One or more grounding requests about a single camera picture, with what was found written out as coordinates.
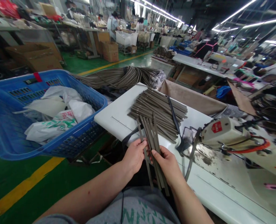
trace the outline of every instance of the cardboard box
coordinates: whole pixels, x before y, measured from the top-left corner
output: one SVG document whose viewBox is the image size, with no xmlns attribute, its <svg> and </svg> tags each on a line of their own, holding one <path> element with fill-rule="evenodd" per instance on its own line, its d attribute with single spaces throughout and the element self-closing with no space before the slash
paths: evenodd
<svg viewBox="0 0 276 224">
<path fill-rule="evenodd" d="M 150 47 L 150 49 L 154 48 L 154 41 L 151 41 L 151 42 L 149 43 L 149 47 Z"/>
<path fill-rule="evenodd" d="M 136 54 L 137 53 L 137 46 L 132 45 L 132 53 L 131 54 Z"/>
<path fill-rule="evenodd" d="M 63 69 L 53 50 L 46 46 L 26 44 L 6 47 L 5 50 L 15 61 L 27 65 L 33 72 Z"/>
<path fill-rule="evenodd" d="M 110 41 L 110 34 L 108 31 L 104 31 L 104 32 L 93 31 L 92 33 L 93 33 L 93 39 L 94 39 L 96 51 L 99 55 L 102 55 L 103 50 L 101 47 L 102 46 L 101 42 Z M 88 32 L 86 32 L 86 36 L 87 36 L 87 45 L 88 47 L 92 48 L 92 43 Z"/>
<path fill-rule="evenodd" d="M 118 43 L 106 41 L 106 42 L 101 42 L 101 45 L 103 49 L 103 56 L 106 61 L 108 62 L 119 61 Z"/>
<path fill-rule="evenodd" d="M 54 56 L 59 61 L 63 61 L 63 58 L 61 56 L 60 51 L 58 50 L 58 48 L 56 47 L 55 43 L 53 43 L 53 42 L 25 42 L 25 44 L 39 44 L 39 45 L 43 45 L 43 46 L 49 47 L 54 52 Z"/>
<path fill-rule="evenodd" d="M 126 48 L 127 52 L 131 52 L 131 54 L 136 54 L 137 53 L 137 46 L 132 45 L 132 50 L 131 47 Z"/>
</svg>

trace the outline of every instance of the white bin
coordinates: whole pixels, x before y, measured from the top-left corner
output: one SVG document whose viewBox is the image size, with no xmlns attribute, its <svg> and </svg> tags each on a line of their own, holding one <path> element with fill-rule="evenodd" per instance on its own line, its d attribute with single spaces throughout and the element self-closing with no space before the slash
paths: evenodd
<svg viewBox="0 0 276 224">
<path fill-rule="evenodd" d="M 162 36 L 160 46 L 165 46 L 169 49 L 170 46 L 173 46 L 176 41 L 175 37 Z"/>
<path fill-rule="evenodd" d="M 168 78 L 171 75 L 171 72 L 172 72 L 172 70 L 174 68 L 174 65 L 170 65 L 168 63 L 159 61 L 159 60 L 157 60 L 155 58 L 151 58 L 150 68 L 158 69 L 158 70 L 163 70 L 164 73 L 165 73 L 165 75 L 166 75 L 166 78 Z"/>
<path fill-rule="evenodd" d="M 149 42 L 149 32 L 139 31 L 138 32 L 138 41 L 142 43 L 148 43 Z"/>
<path fill-rule="evenodd" d="M 132 45 L 132 35 L 123 31 L 116 31 L 116 42 L 125 47 Z"/>
<path fill-rule="evenodd" d="M 155 35 L 156 34 L 151 34 L 150 41 L 153 41 Z"/>
<path fill-rule="evenodd" d="M 132 45 L 137 46 L 138 33 L 132 33 Z"/>
<path fill-rule="evenodd" d="M 181 37 L 176 37 L 175 45 L 179 45 L 181 42 L 182 42 L 182 38 Z"/>
</svg>

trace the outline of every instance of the blue crate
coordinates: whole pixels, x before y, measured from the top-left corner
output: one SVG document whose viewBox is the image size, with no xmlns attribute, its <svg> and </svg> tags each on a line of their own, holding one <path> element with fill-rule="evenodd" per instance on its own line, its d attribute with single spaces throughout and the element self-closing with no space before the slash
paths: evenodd
<svg viewBox="0 0 276 224">
<path fill-rule="evenodd" d="M 185 40 L 183 42 L 181 42 L 179 45 L 182 45 L 182 46 L 185 46 L 185 47 L 188 47 L 189 44 L 191 44 L 192 42 L 189 41 L 189 40 Z"/>
<path fill-rule="evenodd" d="M 189 56 L 192 52 L 188 51 L 188 50 L 179 50 L 176 48 L 176 46 L 170 46 L 169 50 L 173 50 L 175 52 L 177 52 L 178 54 L 183 54 L 185 56 Z"/>
<path fill-rule="evenodd" d="M 104 129 L 94 122 L 94 116 L 104 109 L 107 99 L 69 75 L 65 70 L 50 70 L 39 73 L 42 82 L 33 74 L 0 81 L 0 158 L 23 160 L 38 155 L 74 158 L 96 140 Z M 25 130 L 32 124 L 23 114 L 13 111 L 35 99 L 39 99 L 50 86 L 66 86 L 75 89 L 86 103 L 96 111 L 84 121 L 64 132 L 44 146 L 26 140 Z"/>
</svg>

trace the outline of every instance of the table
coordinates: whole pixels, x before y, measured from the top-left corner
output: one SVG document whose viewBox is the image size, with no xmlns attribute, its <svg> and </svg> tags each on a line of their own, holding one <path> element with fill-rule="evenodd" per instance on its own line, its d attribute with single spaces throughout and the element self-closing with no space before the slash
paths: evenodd
<svg viewBox="0 0 276 224">
<path fill-rule="evenodd" d="M 215 76 L 219 76 L 221 78 L 229 78 L 229 79 L 234 79 L 236 78 L 235 75 L 233 74 L 221 74 L 220 72 L 216 71 L 216 70 L 212 70 L 210 67 L 212 64 L 207 63 L 207 62 L 202 62 L 201 59 L 197 59 L 197 58 L 191 58 L 189 56 L 185 56 L 182 54 L 177 54 L 173 57 L 173 61 L 184 64 L 184 67 L 182 68 L 181 72 L 179 73 L 178 77 L 176 78 L 176 82 L 178 81 L 179 77 L 181 76 L 181 74 L 183 73 L 183 71 L 185 70 L 186 66 L 191 66 L 193 68 L 197 68 L 201 71 L 210 73 L 212 75 Z"/>
<path fill-rule="evenodd" d="M 88 33 L 90 41 L 91 41 L 91 48 L 87 46 L 87 49 L 90 50 L 93 53 L 93 55 L 88 56 L 88 59 L 99 58 L 100 57 L 100 55 L 97 54 L 96 45 L 95 45 L 95 41 L 94 41 L 94 37 L 93 37 L 93 32 L 94 31 L 96 31 L 96 32 L 102 32 L 102 30 L 83 27 L 83 26 L 80 26 L 78 24 L 75 24 L 75 23 L 69 22 L 69 21 L 62 21 L 62 22 L 63 22 L 63 24 L 69 25 L 69 26 L 71 26 L 71 27 L 73 27 L 75 29 L 82 29 L 82 30 L 86 31 Z"/>
<path fill-rule="evenodd" d="M 134 86 L 100 111 L 94 117 L 95 122 L 122 141 L 137 127 L 136 121 L 127 114 L 136 98 L 146 88 L 141 85 Z M 187 116 L 180 125 L 181 134 L 184 127 L 192 126 L 197 129 L 212 120 L 191 107 L 188 107 Z M 139 137 L 134 134 L 128 145 Z M 175 155 L 181 171 L 185 174 L 189 159 L 181 157 L 175 149 L 179 142 L 172 144 L 159 135 L 159 143 Z M 232 161 L 225 161 L 219 152 L 211 151 L 202 145 L 198 147 L 203 154 L 211 158 L 211 162 L 207 162 L 199 152 L 196 153 L 188 184 L 204 206 L 228 224 L 276 224 L 276 207 L 269 205 L 256 193 L 243 159 L 232 156 Z"/>
</svg>

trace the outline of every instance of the brown fabric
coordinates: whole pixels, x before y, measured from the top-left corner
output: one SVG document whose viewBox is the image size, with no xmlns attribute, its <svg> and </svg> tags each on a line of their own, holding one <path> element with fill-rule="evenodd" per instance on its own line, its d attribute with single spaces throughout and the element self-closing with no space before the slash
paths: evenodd
<svg viewBox="0 0 276 224">
<path fill-rule="evenodd" d="M 247 96 L 243 95 L 231 82 L 228 82 L 228 84 L 232 90 L 239 109 L 253 116 L 257 116 L 256 111 L 251 104 L 251 100 Z"/>
<path fill-rule="evenodd" d="M 213 115 L 223 111 L 226 104 L 208 96 L 197 93 L 174 82 L 165 80 L 159 92 L 189 106 L 206 115 Z"/>
</svg>

